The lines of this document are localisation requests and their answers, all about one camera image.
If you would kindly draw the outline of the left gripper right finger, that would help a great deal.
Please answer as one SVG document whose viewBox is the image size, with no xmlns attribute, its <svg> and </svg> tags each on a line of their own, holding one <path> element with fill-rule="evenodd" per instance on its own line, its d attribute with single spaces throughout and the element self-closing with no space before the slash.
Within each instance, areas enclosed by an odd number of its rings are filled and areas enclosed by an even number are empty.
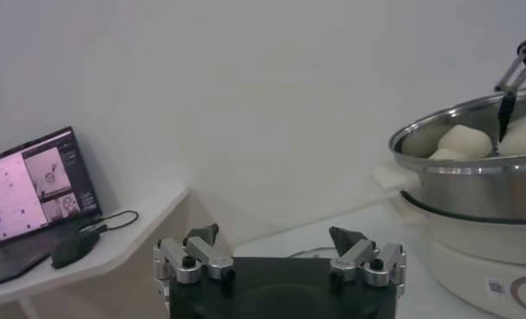
<svg viewBox="0 0 526 319">
<path fill-rule="evenodd" d="M 338 253 L 330 260 L 329 277 L 335 288 L 357 280 L 377 288 L 390 284 L 406 287 L 406 250 L 402 244 L 379 247 L 361 232 L 335 226 L 328 233 Z"/>
</svg>

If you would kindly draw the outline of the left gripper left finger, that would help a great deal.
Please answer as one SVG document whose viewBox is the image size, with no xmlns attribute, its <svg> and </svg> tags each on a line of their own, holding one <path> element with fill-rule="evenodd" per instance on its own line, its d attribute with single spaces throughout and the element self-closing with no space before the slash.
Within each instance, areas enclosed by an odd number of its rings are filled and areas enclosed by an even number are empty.
<svg viewBox="0 0 526 319">
<path fill-rule="evenodd" d="M 212 224 L 189 230 L 180 242 L 173 238 L 159 239 L 153 246 L 155 278 L 194 284 L 206 272 L 210 279 L 221 283 L 233 280 L 233 258 L 214 247 L 218 233 L 218 225 Z"/>
</svg>

